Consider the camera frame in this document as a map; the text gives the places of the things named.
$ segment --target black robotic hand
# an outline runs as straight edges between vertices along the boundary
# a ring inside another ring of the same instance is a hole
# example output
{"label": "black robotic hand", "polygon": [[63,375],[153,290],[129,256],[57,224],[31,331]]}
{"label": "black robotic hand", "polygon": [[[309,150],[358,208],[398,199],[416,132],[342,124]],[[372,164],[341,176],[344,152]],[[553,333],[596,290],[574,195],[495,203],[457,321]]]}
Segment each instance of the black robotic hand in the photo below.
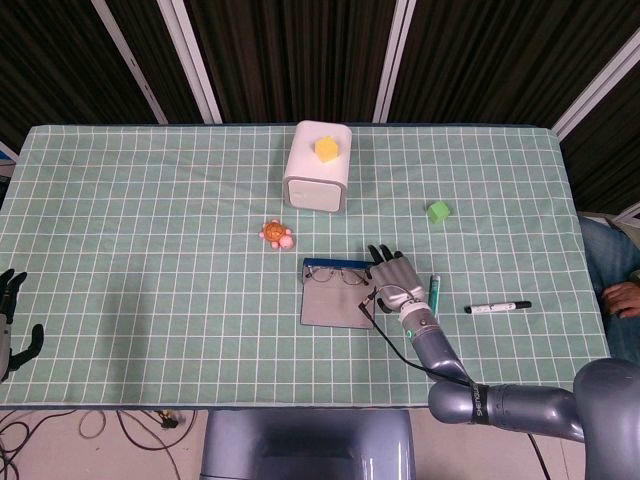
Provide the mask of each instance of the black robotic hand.
{"label": "black robotic hand", "polygon": [[35,358],[42,349],[44,343],[44,328],[37,324],[31,330],[31,344],[26,350],[12,354],[11,350],[11,325],[13,324],[13,314],[18,303],[18,292],[20,285],[26,280],[27,272],[22,272],[15,277],[15,271],[11,268],[0,275],[0,382],[7,379],[9,372],[18,370],[26,362]]}

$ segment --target black curtain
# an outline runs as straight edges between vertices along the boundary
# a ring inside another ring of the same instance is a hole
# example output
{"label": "black curtain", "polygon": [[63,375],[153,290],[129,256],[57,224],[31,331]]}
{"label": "black curtain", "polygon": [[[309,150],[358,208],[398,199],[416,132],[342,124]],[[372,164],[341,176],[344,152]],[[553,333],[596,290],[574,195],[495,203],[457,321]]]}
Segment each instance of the black curtain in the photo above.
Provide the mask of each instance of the black curtain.
{"label": "black curtain", "polygon": [[0,138],[33,125],[156,123],[91,2],[0,3]]}
{"label": "black curtain", "polygon": [[370,122],[393,0],[188,0],[225,122]]}
{"label": "black curtain", "polygon": [[418,0],[391,122],[551,127],[640,28],[629,0]]}
{"label": "black curtain", "polygon": [[560,146],[579,210],[617,214],[640,202],[640,65]]}
{"label": "black curtain", "polygon": [[158,3],[108,0],[107,4],[169,123],[202,123]]}

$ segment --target orange toy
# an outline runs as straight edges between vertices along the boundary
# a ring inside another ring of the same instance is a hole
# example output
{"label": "orange toy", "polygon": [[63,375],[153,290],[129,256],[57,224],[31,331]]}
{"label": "orange toy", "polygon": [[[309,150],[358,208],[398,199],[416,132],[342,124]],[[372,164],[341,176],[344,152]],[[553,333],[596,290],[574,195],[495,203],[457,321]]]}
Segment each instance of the orange toy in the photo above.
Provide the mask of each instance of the orange toy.
{"label": "orange toy", "polygon": [[293,247],[292,233],[289,228],[283,227],[278,220],[274,219],[262,226],[260,238],[269,242],[272,248],[289,249]]}

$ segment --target yellow cube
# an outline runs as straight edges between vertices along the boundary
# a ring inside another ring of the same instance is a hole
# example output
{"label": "yellow cube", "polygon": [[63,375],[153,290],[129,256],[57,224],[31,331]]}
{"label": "yellow cube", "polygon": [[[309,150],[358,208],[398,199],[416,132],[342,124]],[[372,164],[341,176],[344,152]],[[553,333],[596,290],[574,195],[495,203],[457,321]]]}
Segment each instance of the yellow cube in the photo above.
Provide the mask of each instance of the yellow cube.
{"label": "yellow cube", "polygon": [[323,163],[330,162],[338,156],[338,144],[331,137],[322,137],[320,140],[316,140],[314,150]]}

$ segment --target black marker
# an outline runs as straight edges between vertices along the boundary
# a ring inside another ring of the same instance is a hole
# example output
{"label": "black marker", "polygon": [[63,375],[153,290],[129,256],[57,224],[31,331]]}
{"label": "black marker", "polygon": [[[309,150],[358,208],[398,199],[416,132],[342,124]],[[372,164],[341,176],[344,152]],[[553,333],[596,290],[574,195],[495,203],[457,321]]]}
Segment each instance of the black marker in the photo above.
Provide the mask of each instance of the black marker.
{"label": "black marker", "polygon": [[493,312],[508,312],[509,310],[516,310],[519,308],[530,308],[531,302],[509,302],[509,303],[488,303],[486,305],[470,305],[464,307],[464,311],[467,313],[493,313]]}

